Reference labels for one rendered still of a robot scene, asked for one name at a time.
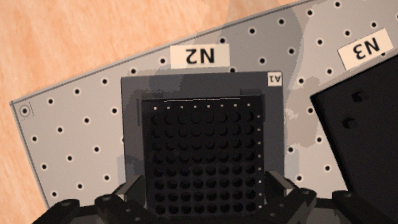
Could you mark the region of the white label with black n2 text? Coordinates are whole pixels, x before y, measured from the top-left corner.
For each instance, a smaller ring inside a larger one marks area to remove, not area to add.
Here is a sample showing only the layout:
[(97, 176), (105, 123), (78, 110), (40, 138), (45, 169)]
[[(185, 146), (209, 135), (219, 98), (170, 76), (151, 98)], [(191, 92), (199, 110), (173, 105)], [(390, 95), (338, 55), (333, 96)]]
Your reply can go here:
[(230, 67), (229, 44), (170, 46), (171, 69)]

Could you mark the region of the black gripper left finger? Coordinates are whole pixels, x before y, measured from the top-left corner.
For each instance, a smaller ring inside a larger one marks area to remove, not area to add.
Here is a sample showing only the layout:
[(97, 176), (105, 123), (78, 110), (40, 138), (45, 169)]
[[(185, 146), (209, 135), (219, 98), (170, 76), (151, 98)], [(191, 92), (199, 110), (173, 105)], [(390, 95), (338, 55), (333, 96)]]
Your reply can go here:
[(65, 199), (31, 224), (174, 224), (154, 216), (145, 202), (144, 175), (133, 175), (111, 194), (97, 197), (94, 205), (80, 207), (79, 200)]

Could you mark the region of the cream name plate labelled n3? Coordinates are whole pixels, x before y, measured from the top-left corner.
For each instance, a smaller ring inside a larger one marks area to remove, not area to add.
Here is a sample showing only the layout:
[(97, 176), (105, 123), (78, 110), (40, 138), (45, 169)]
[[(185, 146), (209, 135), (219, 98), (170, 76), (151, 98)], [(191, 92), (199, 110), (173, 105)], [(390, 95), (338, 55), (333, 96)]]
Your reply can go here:
[(337, 52), (345, 70), (348, 70), (392, 48), (392, 43), (384, 28), (338, 49)]

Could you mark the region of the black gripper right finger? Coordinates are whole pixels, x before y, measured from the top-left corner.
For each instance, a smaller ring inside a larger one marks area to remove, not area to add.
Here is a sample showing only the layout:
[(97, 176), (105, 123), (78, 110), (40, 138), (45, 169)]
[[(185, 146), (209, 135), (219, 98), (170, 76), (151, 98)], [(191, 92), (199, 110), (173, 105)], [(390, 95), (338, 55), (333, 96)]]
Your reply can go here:
[(338, 190), (332, 199), (317, 198), (276, 171), (265, 171), (264, 192), (267, 203), (235, 224), (398, 224), (356, 193)]

